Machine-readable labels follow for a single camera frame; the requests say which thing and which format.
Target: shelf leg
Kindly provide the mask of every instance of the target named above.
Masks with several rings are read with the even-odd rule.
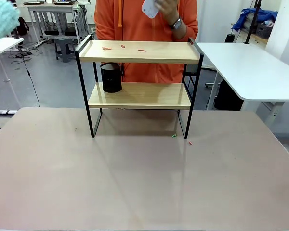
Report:
[[[103,113],[103,112],[102,112],[102,109],[100,108],[100,114],[98,115],[98,118],[97,118],[97,120],[96,120],[95,127],[94,127],[94,131],[93,131],[93,136],[92,136],[92,137],[95,137],[95,136],[96,136],[96,132],[97,132],[98,126],[100,125],[102,113]]]
[[[186,68],[187,68],[187,64],[184,64],[183,76],[182,76],[182,83],[185,82],[185,73],[186,73]]]
[[[98,82],[96,62],[93,62],[93,69],[94,69],[95,82]]]
[[[188,137],[189,126],[191,124],[191,119],[192,119],[192,115],[193,115],[193,109],[194,109],[194,104],[195,104],[195,99],[196,99],[196,93],[197,93],[197,89],[198,89],[200,73],[201,73],[201,68],[202,68],[203,56],[204,56],[203,54],[200,54],[200,60],[199,60],[199,64],[198,64],[196,80],[195,80],[195,85],[194,85],[194,90],[193,90],[193,95],[192,95],[191,106],[189,108],[189,114],[188,114],[188,119],[187,119],[187,125],[186,125],[185,133],[183,132],[183,130],[184,130],[183,129],[183,123],[182,123],[182,119],[181,119],[181,116],[180,116],[180,111],[178,110],[178,116],[179,116],[182,132],[183,132],[183,135],[184,135],[185,139],[187,139],[187,137]],[[185,72],[186,72],[186,64],[184,65],[183,75],[185,75]]]
[[[88,122],[89,122],[89,127],[90,127],[90,132],[91,132],[91,136],[94,138],[95,134],[96,134],[96,130],[98,128],[98,124],[99,124],[99,120],[100,115],[98,117],[98,123],[97,125],[95,125],[95,131],[93,130],[93,126],[92,126],[92,120],[91,120],[91,114],[90,114],[90,109],[89,109],[89,105],[88,105],[88,99],[87,99],[87,92],[86,92],[86,86],[85,86],[85,81],[83,79],[83,74],[82,74],[82,69],[81,69],[81,62],[80,62],[80,58],[79,58],[79,53],[78,51],[75,52],[75,56],[76,56],[76,62],[77,62],[77,67],[78,67],[78,72],[79,72],[79,78],[80,78],[80,83],[81,83],[81,88],[82,88],[82,94],[83,94],[83,99],[85,101],[85,106],[86,106],[86,111],[87,111],[87,116],[88,116]]]

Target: wooden shelf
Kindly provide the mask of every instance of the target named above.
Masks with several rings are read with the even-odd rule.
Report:
[[[91,40],[79,57],[88,62],[198,64],[200,56],[187,42]]]
[[[122,88],[118,93],[106,93],[102,82],[97,82],[88,101],[89,107],[189,110],[191,106],[181,83],[122,83]]]

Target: white wall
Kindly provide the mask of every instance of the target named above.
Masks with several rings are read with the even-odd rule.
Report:
[[[261,9],[278,11],[280,8],[281,0],[262,0]]]
[[[251,0],[198,0],[198,42],[224,42],[238,20],[243,2]]]
[[[283,0],[266,50],[289,65],[289,0]],[[289,103],[285,103],[271,128],[275,134],[289,135]]]

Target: two-tier shelf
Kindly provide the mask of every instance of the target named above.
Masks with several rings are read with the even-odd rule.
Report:
[[[88,35],[76,47],[75,54],[91,136],[96,135],[103,108],[121,108],[177,110],[183,135],[187,138],[203,61],[203,54],[199,51],[192,38],[188,42],[104,41],[93,40],[92,36]],[[96,84],[89,99],[87,99],[81,61],[93,62]],[[98,81],[96,62],[184,64],[182,83],[122,82],[120,92],[106,93],[103,91],[103,83]],[[186,72],[187,64],[198,65],[195,80]],[[94,128],[90,108],[100,109]],[[186,130],[183,128],[180,110],[189,110]]]

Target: orange hoodie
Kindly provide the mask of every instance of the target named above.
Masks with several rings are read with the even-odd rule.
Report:
[[[144,0],[97,0],[95,7],[96,34],[100,40],[177,41],[187,42],[198,33],[196,0],[180,0],[179,15],[187,33],[176,40],[161,13],[154,19],[141,10]],[[183,64],[124,64],[124,81],[180,83]]]

